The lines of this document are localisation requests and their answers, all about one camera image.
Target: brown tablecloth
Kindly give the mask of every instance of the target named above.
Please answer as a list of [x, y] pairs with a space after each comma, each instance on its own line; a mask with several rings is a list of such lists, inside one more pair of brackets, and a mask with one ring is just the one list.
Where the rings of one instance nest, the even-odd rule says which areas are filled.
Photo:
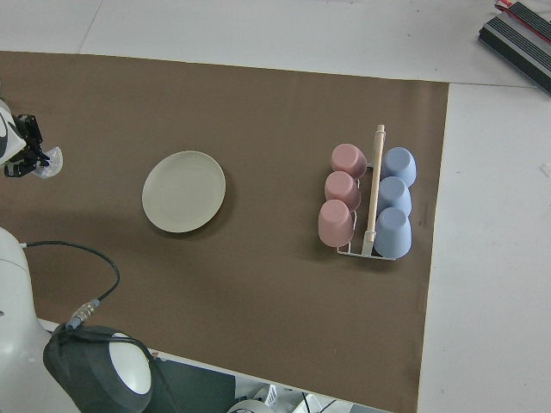
[[[151, 348], [384, 410], [418, 398], [446, 83], [99, 56], [0, 53], [3, 98], [31, 113], [55, 178], [2, 179], [1, 226], [20, 241], [102, 250], [120, 288], [93, 318]], [[413, 247], [397, 262], [339, 256], [317, 236], [334, 146], [417, 159]], [[173, 235], [141, 191], [171, 153], [203, 151], [226, 174], [219, 213]], [[365, 219], [360, 219], [365, 228]], [[27, 250], [39, 317], [65, 321], [110, 285], [101, 260]]]

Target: blue cup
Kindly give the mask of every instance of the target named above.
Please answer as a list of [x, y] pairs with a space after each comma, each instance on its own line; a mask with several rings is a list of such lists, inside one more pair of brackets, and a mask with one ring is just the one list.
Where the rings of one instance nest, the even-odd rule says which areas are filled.
[[391, 206], [381, 212], [375, 223], [374, 248], [385, 258], [396, 259], [412, 247], [412, 225], [404, 211]]
[[382, 158], [381, 179], [397, 176], [410, 187], [417, 177], [417, 167], [413, 155], [406, 149], [396, 147]]
[[379, 196], [377, 201], [377, 215], [383, 209], [396, 207], [401, 209], [409, 217], [412, 213], [412, 196], [407, 185], [397, 176], [389, 176], [379, 184]]

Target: pink cup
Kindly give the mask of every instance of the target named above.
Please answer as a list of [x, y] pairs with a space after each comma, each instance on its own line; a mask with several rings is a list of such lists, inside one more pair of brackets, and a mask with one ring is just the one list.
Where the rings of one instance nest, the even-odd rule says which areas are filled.
[[354, 178], [338, 170], [325, 180], [325, 199], [341, 200], [350, 211], [355, 211], [360, 206], [362, 196]]
[[342, 247], [354, 237], [354, 222], [346, 204], [328, 200], [319, 211], [319, 239], [330, 247]]
[[331, 154], [333, 170], [342, 170], [354, 179], [359, 179], [368, 168], [368, 161], [357, 147], [352, 144], [341, 144]]

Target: cable connector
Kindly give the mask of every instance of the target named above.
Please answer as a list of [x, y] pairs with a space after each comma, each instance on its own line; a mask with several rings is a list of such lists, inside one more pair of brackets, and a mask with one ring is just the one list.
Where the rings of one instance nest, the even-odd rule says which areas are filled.
[[99, 306], [100, 306], [99, 299], [92, 299], [88, 303], [81, 305], [78, 310], [73, 312], [71, 316], [71, 320], [69, 320], [69, 322], [65, 324], [65, 327], [68, 330], [74, 330], [78, 328], [80, 324], [86, 323], [88, 319], [92, 317], [92, 314], [94, 314], [94, 311]]

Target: plate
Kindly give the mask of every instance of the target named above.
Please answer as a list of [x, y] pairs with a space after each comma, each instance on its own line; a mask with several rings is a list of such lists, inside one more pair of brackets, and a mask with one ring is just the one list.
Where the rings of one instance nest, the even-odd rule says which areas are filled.
[[205, 225], [220, 209], [226, 178], [218, 163], [197, 151], [178, 152], [159, 162], [145, 180], [141, 201], [161, 230], [188, 232]]

